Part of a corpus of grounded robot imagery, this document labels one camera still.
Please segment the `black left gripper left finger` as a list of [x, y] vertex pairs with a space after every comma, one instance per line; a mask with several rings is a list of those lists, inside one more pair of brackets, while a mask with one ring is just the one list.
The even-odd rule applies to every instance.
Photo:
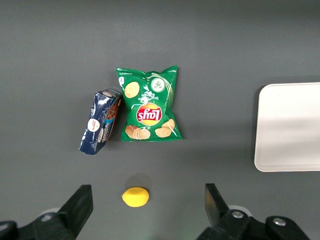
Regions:
[[81, 185], [57, 212], [42, 214], [34, 221], [36, 240], [74, 240], [93, 211], [91, 185]]

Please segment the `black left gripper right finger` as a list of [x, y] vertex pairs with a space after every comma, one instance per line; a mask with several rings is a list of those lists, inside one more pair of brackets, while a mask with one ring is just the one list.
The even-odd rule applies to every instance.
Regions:
[[230, 209], [214, 183], [205, 185], [205, 211], [210, 227], [198, 240], [243, 240], [250, 217], [242, 210]]

